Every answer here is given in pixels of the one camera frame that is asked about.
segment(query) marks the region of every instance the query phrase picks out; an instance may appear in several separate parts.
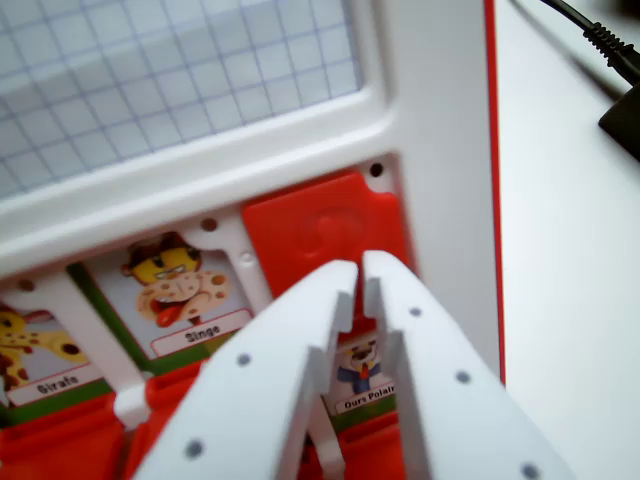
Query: white table surface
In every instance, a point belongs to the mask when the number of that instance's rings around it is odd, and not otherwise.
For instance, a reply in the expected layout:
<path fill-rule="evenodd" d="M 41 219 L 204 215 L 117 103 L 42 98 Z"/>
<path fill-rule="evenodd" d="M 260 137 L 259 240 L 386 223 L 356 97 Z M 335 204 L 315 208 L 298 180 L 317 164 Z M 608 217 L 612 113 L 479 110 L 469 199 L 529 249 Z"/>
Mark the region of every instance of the white table surface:
<path fill-rule="evenodd" d="M 571 23 L 521 2 L 628 89 Z M 640 45 L 596 3 L 573 1 Z M 640 163 L 597 126 L 611 101 L 508 0 L 497 30 L 507 388 L 579 479 L 637 480 Z"/>

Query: monkey's tongue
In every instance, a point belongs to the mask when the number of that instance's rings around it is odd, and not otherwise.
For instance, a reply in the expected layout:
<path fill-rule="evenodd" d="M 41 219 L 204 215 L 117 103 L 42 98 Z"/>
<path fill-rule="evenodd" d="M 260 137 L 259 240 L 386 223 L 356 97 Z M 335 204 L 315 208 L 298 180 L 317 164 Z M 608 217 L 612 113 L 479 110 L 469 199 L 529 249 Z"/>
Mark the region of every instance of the monkey's tongue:
<path fill-rule="evenodd" d="M 158 316 L 156 317 L 156 325 L 158 325 L 160 328 L 170 327 L 171 324 L 173 324 L 173 322 L 178 319 L 181 311 L 181 305 L 165 308 L 160 313 L 158 313 Z"/>

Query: grid panel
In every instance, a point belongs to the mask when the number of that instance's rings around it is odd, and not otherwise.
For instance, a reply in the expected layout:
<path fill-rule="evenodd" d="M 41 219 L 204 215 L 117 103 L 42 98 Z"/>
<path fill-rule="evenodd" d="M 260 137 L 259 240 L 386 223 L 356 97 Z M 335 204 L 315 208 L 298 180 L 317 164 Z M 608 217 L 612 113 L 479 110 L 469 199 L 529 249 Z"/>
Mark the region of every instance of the grid panel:
<path fill-rule="evenodd" d="M 0 198 L 361 84 L 342 0 L 0 0 Z"/>

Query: cartoon monkey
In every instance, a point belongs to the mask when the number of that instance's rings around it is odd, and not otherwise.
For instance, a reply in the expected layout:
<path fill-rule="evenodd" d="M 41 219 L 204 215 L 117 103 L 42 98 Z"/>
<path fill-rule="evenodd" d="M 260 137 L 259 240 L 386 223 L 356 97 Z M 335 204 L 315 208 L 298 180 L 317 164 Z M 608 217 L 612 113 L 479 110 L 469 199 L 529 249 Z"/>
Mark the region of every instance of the cartoon monkey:
<path fill-rule="evenodd" d="M 182 320 L 200 323 L 200 315 L 220 306 L 231 285 L 221 272 L 200 271 L 202 255 L 175 232 L 137 242 L 128 249 L 122 273 L 144 288 L 136 308 L 166 328 Z"/>
<path fill-rule="evenodd" d="M 6 392 L 29 383 L 29 375 L 22 365 L 22 356 L 32 354 L 34 348 L 45 348 L 73 363 L 89 361 L 66 331 L 29 332 L 26 329 L 28 324 L 50 320 L 53 317 L 45 310 L 22 315 L 0 304 L 0 376 Z"/>
<path fill-rule="evenodd" d="M 369 379 L 380 373 L 380 363 L 376 363 L 377 355 L 375 340 L 353 347 L 349 354 L 349 366 L 352 369 L 338 367 L 338 380 L 349 382 L 356 395 L 371 390 Z"/>

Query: picture card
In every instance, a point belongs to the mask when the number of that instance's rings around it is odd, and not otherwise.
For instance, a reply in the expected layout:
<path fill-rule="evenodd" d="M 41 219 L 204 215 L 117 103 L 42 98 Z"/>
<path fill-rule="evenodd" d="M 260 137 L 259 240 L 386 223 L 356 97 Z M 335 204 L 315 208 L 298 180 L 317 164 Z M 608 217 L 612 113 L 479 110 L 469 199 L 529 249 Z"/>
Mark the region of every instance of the picture card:
<path fill-rule="evenodd" d="M 323 396 L 340 432 L 395 410 L 395 386 L 380 367 L 376 334 L 338 346 L 329 393 Z"/>
<path fill-rule="evenodd" d="M 46 310 L 0 304 L 0 425 L 15 425 L 110 388 Z"/>
<path fill-rule="evenodd" d="M 226 254 L 200 251 L 175 232 L 89 259 L 84 269 L 90 281 L 71 269 L 76 282 L 148 360 L 197 345 L 205 351 L 191 361 L 205 358 L 253 316 Z"/>

